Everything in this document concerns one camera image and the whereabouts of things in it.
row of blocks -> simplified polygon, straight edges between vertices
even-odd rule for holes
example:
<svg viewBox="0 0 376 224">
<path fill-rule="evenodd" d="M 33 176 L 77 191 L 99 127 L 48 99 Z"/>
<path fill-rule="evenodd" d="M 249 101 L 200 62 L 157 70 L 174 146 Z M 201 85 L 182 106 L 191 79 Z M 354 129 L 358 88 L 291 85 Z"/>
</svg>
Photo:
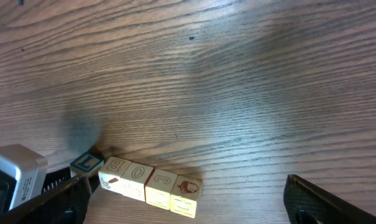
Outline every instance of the row of blocks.
<svg viewBox="0 0 376 224">
<path fill-rule="evenodd" d="M 194 218 L 203 184 L 195 179 L 176 175 L 118 157 L 102 158 L 88 152 L 70 164 L 71 176 L 98 175 L 101 187 L 162 209 Z"/>
</svg>

alphabet block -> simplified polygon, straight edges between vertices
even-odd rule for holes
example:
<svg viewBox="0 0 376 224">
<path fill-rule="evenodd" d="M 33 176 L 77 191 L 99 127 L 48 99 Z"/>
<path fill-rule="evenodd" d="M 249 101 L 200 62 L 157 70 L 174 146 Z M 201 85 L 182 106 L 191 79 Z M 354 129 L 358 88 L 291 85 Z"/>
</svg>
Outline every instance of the alphabet block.
<svg viewBox="0 0 376 224">
<path fill-rule="evenodd" d="M 70 175 L 74 177 L 78 174 L 93 175 L 103 166 L 103 159 L 89 152 L 83 153 L 80 157 L 70 163 Z"/>
<path fill-rule="evenodd" d="M 154 168 L 138 163 L 131 163 L 121 176 L 122 194 L 136 200 L 145 201 L 145 185 Z"/>
<path fill-rule="evenodd" d="M 131 163 L 131 161 L 125 159 L 110 157 L 98 172 L 101 187 L 122 194 L 123 185 L 120 181 L 121 176 Z"/>
<path fill-rule="evenodd" d="M 146 203 L 170 209 L 170 196 L 178 175 L 156 169 L 145 187 Z"/>
<path fill-rule="evenodd" d="M 173 191 L 171 192 L 171 212 L 194 218 L 196 216 L 197 201 L 200 198 L 202 186 L 203 183 L 198 180 L 181 175 L 178 176 Z"/>
</svg>

wooden table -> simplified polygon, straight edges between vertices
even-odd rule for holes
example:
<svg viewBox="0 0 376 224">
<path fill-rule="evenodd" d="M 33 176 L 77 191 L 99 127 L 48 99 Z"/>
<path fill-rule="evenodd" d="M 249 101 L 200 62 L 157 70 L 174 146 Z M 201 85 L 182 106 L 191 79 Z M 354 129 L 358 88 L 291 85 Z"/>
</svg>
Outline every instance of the wooden table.
<svg viewBox="0 0 376 224">
<path fill-rule="evenodd" d="M 96 141 L 204 189 L 194 220 L 99 189 L 86 223 L 288 223 L 287 174 L 376 215 L 376 1 L 0 1 L 0 146 Z"/>
</svg>

beige block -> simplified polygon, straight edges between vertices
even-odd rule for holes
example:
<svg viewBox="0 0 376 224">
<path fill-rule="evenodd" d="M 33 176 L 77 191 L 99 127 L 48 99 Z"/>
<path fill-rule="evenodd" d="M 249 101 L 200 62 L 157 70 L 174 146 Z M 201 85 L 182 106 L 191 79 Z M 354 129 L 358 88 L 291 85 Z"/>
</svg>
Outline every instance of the beige block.
<svg viewBox="0 0 376 224">
<path fill-rule="evenodd" d="M 122 194 L 136 200 L 145 201 L 145 184 L 154 168 L 138 163 L 131 163 L 121 176 Z"/>
<path fill-rule="evenodd" d="M 170 211 L 194 218 L 202 187 L 199 180 L 178 176 L 171 192 Z"/>
<path fill-rule="evenodd" d="M 125 159 L 110 157 L 98 172 L 101 187 L 122 194 L 123 185 L 120 181 L 121 176 L 131 163 L 131 161 Z"/>
<path fill-rule="evenodd" d="M 83 153 L 70 163 L 70 175 L 74 177 L 78 174 L 87 174 L 88 177 L 98 171 L 103 166 L 103 159 L 89 152 Z"/>
<path fill-rule="evenodd" d="M 178 175 L 156 169 L 145 187 L 146 203 L 162 209 L 170 209 L 170 196 Z"/>
</svg>

toy block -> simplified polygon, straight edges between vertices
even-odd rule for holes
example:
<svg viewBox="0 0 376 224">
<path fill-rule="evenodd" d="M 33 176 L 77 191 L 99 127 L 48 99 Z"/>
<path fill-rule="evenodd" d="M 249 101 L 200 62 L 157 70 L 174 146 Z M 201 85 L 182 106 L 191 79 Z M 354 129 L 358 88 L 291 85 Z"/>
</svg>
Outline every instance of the toy block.
<svg viewBox="0 0 376 224">
<path fill-rule="evenodd" d="M 154 168 L 138 163 L 131 163 L 121 176 L 122 194 L 136 200 L 145 201 L 145 185 Z"/>
<path fill-rule="evenodd" d="M 125 159 L 110 157 L 98 172 L 101 187 L 122 194 L 120 179 L 131 163 Z"/>
<path fill-rule="evenodd" d="M 89 152 L 70 163 L 70 176 L 87 174 L 88 177 L 96 173 L 103 166 L 103 159 Z"/>
<path fill-rule="evenodd" d="M 202 187 L 202 182 L 179 175 L 171 192 L 170 211 L 194 218 Z"/>
<path fill-rule="evenodd" d="M 145 187 L 146 203 L 162 209 L 170 209 L 170 196 L 178 175 L 156 169 Z"/>
</svg>

